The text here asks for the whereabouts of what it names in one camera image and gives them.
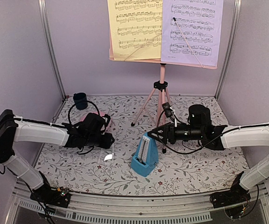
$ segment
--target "robotic arm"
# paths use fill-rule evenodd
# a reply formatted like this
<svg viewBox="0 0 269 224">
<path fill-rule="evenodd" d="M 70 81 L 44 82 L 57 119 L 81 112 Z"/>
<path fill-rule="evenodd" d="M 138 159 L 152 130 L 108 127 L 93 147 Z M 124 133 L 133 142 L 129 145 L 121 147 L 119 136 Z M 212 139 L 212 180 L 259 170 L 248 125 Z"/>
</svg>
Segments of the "robotic arm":
<svg viewBox="0 0 269 224">
<path fill-rule="evenodd" d="M 89 113 L 85 120 L 76 125 L 56 125 L 14 116 L 11 110 L 0 115 L 0 164 L 7 167 L 17 178 L 21 178 L 32 190 L 32 197 L 43 203 L 68 207 L 70 194 L 67 189 L 54 190 L 45 176 L 35 170 L 13 150 L 13 142 L 31 141 L 56 144 L 64 147 L 99 146 L 110 148 L 114 138 L 102 131 L 110 117 Z"/>
<path fill-rule="evenodd" d="M 148 136 L 167 144 L 177 140 L 199 140 L 202 148 L 224 150 L 233 147 L 269 146 L 269 122 L 250 126 L 213 126 L 210 110 L 202 105 L 189 108 L 189 124 L 179 121 L 169 103 L 163 104 L 168 123 L 148 132 Z M 229 191 L 211 195 L 215 208 L 240 203 L 250 199 L 248 191 L 269 178 L 269 155 L 256 166 L 238 174 Z"/>
</svg>

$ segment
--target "gray wall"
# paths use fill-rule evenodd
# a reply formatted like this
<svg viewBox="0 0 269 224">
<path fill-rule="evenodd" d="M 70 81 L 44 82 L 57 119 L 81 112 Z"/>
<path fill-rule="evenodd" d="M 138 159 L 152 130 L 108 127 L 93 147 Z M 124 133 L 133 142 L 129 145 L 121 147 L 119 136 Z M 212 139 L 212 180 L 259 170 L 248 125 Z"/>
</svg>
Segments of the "gray wall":
<svg viewBox="0 0 269 224">
<path fill-rule="evenodd" d="M 38 1 L 0 1 L 0 113 L 9 108 L 26 118 L 50 121 L 60 103 Z M 38 145 L 14 148 L 31 161 Z M 0 224 L 14 184 L 10 172 L 0 175 Z"/>
<path fill-rule="evenodd" d="M 233 55 L 220 105 L 230 124 L 269 121 L 269 1 L 243 0 Z M 267 148 L 244 150 L 250 166 Z M 269 180 L 266 181 L 269 192 Z"/>
<path fill-rule="evenodd" d="M 109 61 L 109 21 L 105 0 L 46 2 L 52 40 L 67 94 L 149 94 L 160 66 Z M 224 0 L 222 43 L 217 70 L 167 65 L 174 94 L 213 96 L 219 81 L 233 15 L 233 0 Z"/>
</svg>

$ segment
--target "floral tablecloth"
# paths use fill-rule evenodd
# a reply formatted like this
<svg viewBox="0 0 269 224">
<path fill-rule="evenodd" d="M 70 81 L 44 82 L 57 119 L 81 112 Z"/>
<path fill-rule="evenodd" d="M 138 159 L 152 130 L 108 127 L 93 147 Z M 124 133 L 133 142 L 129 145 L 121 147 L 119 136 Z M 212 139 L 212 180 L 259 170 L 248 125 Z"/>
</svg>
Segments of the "floral tablecloth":
<svg viewBox="0 0 269 224">
<path fill-rule="evenodd" d="M 100 111 L 109 114 L 112 124 L 107 132 L 113 134 L 114 161 L 104 164 L 100 158 L 110 154 L 112 149 L 95 148 L 87 155 L 78 155 L 77 148 L 64 148 L 45 144 L 36 169 L 47 177 L 53 186 L 65 186 L 79 192 L 104 195 L 124 196 L 162 196 L 201 193 L 226 189 L 231 186 L 235 174 L 248 168 L 240 148 L 224 151 L 203 149 L 195 154 L 178 155 L 167 151 L 162 154 L 159 148 L 159 163 L 155 170 L 146 178 L 138 175 L 130 168 L 132 155 L 136 152 L 142 135 L 155 127 L 150 118 L 143 113 L 137 124 L 130 124 L 147 97 L 142 96 L 97 96 L 88 97 Z M 212 97 L 171 97 L 172 106 L 179 118 L 186 121 L 188 108 L 192 104 L 203 104 L 211 110 L 214 125 L 227 124 L 225 115 L 217 101 Z M 66 122 L 68 109 L 73 104 L 72 98 L 65 103 L 57 123 Z M 156 117 L 157 97 L 150 100 L 148 111 Z M 73 109 L 72 123 L 94 107 L 89 105 L 86 110 Z M 190 148 L 198 148 L 196 141 L 185 143 Z M 173 147 L 184 151 L 181 142 Z"/>
</svg>

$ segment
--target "sheet music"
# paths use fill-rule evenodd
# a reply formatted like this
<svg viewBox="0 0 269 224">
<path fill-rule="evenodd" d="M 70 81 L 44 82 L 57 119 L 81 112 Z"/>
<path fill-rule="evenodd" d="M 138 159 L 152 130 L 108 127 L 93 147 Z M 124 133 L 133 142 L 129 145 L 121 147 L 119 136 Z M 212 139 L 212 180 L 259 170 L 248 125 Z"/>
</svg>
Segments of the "sheet music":
<svg viewBox="0 0 269 224">
<path fill-rule="evenodd" d="M 217 66 L 223 0 L 164 0 L 162 61 Z"/>
<path fill-rule="evenodd" d="M 115 60 L 161 57 L 163 0 L 108 0 Z"/>
</svg>

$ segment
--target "yellow sheet music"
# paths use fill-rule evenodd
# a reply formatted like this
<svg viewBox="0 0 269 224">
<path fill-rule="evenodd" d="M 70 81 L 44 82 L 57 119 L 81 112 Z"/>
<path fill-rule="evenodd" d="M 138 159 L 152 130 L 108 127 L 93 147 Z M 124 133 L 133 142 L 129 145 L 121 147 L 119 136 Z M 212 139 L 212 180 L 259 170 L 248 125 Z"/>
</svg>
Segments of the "yellow sheet music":
<svg viewBox="0 0 269 224">
<path fill-rule="evenodd" d="M 163 0 L 108 0 L 117 61 L 161 58 Z"/>
</svg>

